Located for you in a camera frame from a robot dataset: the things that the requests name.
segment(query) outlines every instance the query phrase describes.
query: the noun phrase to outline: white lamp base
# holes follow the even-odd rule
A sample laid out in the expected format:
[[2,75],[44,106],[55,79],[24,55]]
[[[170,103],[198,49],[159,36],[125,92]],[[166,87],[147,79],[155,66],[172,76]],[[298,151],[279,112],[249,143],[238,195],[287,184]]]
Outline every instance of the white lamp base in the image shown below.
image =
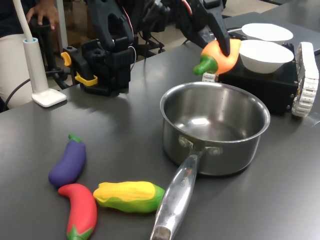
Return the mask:
[[33,92],[31,97],[33,101],[45,108],[67,100],[66,95],[51,88],[44,91]]

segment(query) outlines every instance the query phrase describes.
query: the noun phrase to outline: hand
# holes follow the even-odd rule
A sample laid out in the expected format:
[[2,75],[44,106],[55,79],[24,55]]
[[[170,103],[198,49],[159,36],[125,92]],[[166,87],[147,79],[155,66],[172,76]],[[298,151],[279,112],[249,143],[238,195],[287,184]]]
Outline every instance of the hand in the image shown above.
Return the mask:
[[49,19],[52,30],[55,30],[56,25],[59,24],[58,10],[52,2],[41,1],[38,5],[31,8],[26,15],[26,20],[28,23],[30,22],[31,17],[35,14],[38,16],[39,25],[42,25],[44,16]]

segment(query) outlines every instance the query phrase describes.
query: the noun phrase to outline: red chili pepper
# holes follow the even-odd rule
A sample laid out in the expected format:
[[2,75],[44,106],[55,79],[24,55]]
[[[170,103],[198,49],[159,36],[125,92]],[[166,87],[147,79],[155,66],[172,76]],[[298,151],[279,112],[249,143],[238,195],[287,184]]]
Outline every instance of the red chili pepper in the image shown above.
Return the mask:
[[58,193],[70,199],[70,215],[66,236],[68,240],[86,240],[97,223],[97,205],[93,194],[81,184],[59,188]]

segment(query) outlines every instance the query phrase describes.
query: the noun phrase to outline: pot rim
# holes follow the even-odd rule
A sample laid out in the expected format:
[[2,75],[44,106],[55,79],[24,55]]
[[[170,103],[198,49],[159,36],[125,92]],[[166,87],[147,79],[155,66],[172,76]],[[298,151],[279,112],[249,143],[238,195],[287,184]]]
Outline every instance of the pot rim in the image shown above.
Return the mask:
[[[204,138],[200,138],[200,137],[195,137],[195,136],[192,136],[190,135],[189,133],[181,130],[180,128],[178,128],[176,125],[174,125],[166,116],[166,113],[165,113],[165,110],[164,110],[164,106],[165,106],[165,102],[166,100],[168,99],[169,96],[171,96],[172,94],[174,94],[175,92],[177,92],[179,89],[182,89],[182,88],[185,88],[186,86],[192,86],[192,85],[203,85],[203,86],[211,86],[211,87],[216,87],[216,88],[221,88],[221,87],[224,87],[224,88],[228,88],[228,89],[232,89],[232,90],[235,90],[235,91],[238,91],[238,92],[241,92],[243,94],[246,94],[248,97],[251,97],[252,99],[254,99],[254,101],[260,105],[260,107],[262,108],[263,110],[263,113],[264,113],[264,126],[263,128],[257,132],[256,134],[250,136],[250,137],[247,137],[247,138],[244,138],[244,139],[240,139],[240,140],[233,140],[233,141],[218,141],[218,140],[208,140],[208,139],[204,139]],[[178,86],[175,86],[171,89],[169,89],[161,98],[160,100],[160,110],[161,110],[161,113],[162,113],[162,116],[163,118],[172,126],[174,127],[176,130],[178,130],[179,132],[183,133],[184,135],[190,137],[190,138],[193,138],[193,139],[197,139],[197,140],[201,140],[201,141],[205,141],[205,142],[208,142],[208,143],[241,143],[241,142],[246,142],[246,141],[249,141],[251,139],[254,139],[256,137],[259,137],[262,133],[264,133],[267,128],[269,127],[269,124],[270,124],[270,112],[268,110],[268,108],[266,107],[266,105],[259,99],[257,98],[255,95],[251,94],[250,92],[246,91],[246,90],[243,90],[241,88],[238,88],[236,86],[231,86],[231,85],[228,85],[228,84],[224,84],[224,83],[216,83],[216,82],[205,82],[205,81],[195,81],[195,82],[188,82],[188,83],[184,83],[184,84],[180,84]]]

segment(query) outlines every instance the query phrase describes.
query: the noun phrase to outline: yellow bracket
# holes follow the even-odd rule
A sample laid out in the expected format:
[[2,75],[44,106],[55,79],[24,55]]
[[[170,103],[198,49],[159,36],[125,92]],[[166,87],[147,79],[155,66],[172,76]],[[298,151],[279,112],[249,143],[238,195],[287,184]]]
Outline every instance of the yellow bracket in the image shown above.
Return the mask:
[[70,67],[71,66],[71,57],[70,57],[70,55],[67,52],[64,51],[64,52],[61,53],[61,57],[64,60],[64,65],[66,67]]
[[77,80],[78,82],[80,82],[80,83],[82,83],[82,84],[90,87],[90,86],[95,85],[95,84],[98,83],[98,77],[95,76],[95,75],[93,75],[93,76],[94,76],[94,79],[92,79],[92,80],[86,80],[86,79],[82,78],[82,77],[79,75],[79,73],[77,72],[77,73],[76,73],[76,76],[75,76],[74,78],[75,78],[75,80]]
[[[64,60],[64,65],[65,65],[66,67],[70,67],[70,66],[71,66],[71,57],[70,57],[70,55],[69,55],[67,52],[64,51],[63,53],[61,53],[61,57],[62,57],[63,60]],[[76,73],[76,76],[75,76],[74,78],[75,78],[75,80],[77,80],[78,82],[80,82],[80,83],[82,83],[82,84],[90,87],[90,86],[95,85],[95,84],[98,83],[98,78],[97,78],[97,76],[95,76],[95,75],[93,75],[93,76],[94,76],[94,79],[92,79],[92,80],[86,80],[86,79],[84,79],[83,77],[81,77],[81,76],[79,75],[79,73],[77,72],[77,73]]]

